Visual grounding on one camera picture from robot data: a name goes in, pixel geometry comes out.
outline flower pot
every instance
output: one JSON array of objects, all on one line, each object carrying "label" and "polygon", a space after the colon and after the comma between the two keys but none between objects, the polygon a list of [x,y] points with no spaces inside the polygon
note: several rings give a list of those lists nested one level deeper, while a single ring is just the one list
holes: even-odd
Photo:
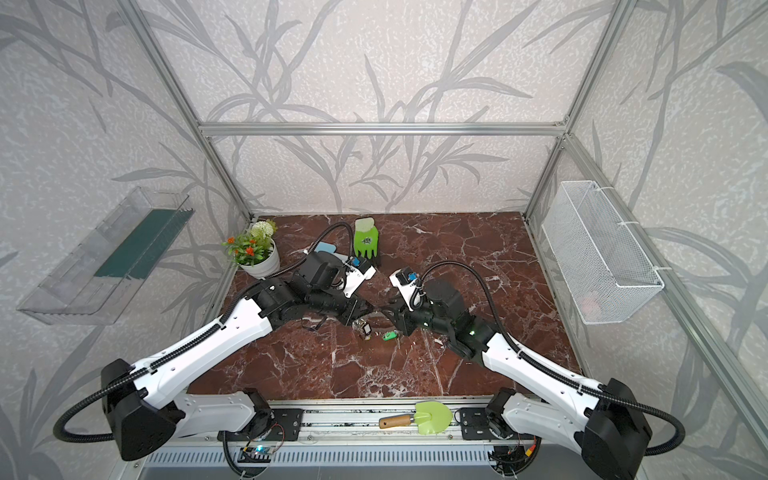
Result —
[{"label": "flower pot", "polygon": [[245,273],[254,278],[262,279],[280,269],[280,255],[277,253],[277,245],[272,240],[272,253],[261,263],[256,265],[240,265]]}]

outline wallpaper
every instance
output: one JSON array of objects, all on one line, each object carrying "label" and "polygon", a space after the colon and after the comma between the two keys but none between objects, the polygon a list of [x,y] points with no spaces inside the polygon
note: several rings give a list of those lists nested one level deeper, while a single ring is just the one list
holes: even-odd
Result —
[{"label": "wallpaper", "polygon": [[217,140],[251,210],[272,214],[522,210],[554,143],[458,136]]},{"label": "wallpaper", "polygon": [[[541,228],[558,185],[565,180],[584,180],[584,176],[563,153],[530,224],[541,261],[551,273],[552,291],[564,306],[560,314],[579,363],[601,382],[615,378],[627,384],[638,401],[671,412],[686,428],[685,442],[679,448],[644,458],[642,467],[647,477],[768,478],[768,458],[663,298],[654,297],[622,323],[588,326],[581,321]],[[647,418],[654,431],[652,445],[672,436],[673,429],[665,422]]]},{"label": "wallpaper", "polygon": [[767,45],[765,1],[637,10],[576,130],[766,394]]},{"label": "wallpaper", "polygon": [[204,121],[560,121],[613,0],[141,0]]},{"label": "wallpaper", "polygon": [[[51,427],[99,388],[101,367],[154,353],[203,321],[243,227],[111,3],[0,2],[0,477],[102,480],[113,442]],[[111,326],[48,326],[20,301],[136,186],[190,195],[195,212]],[[92,406],[76,432],[106,432]]]}]

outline green mat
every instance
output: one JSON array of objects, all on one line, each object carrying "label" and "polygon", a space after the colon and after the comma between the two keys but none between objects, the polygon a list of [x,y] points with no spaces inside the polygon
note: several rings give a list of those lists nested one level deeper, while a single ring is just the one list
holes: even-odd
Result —
[{"label": "green mat", "polygon": [[146,279],[192,216],[192,210],[150,210],[94,276]]}]

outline trowel handle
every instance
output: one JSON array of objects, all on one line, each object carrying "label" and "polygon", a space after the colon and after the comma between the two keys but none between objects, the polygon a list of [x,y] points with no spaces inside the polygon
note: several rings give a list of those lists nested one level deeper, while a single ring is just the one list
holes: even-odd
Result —
[{"label": "trowel handle", "polygon": [[407,427],[413,423],[413,415],[396,415],[379,419],[380,429],[389,429],[391,427]]}]

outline blue object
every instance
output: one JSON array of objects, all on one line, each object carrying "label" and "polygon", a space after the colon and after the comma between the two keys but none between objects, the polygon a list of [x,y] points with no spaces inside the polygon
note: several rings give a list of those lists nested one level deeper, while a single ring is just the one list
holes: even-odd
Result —
[{"label": "blue object", "polygon": [[336,245],[330,243],[320,242],[317,244],[316,252],[328,252],[333,253],[336,251]]}]

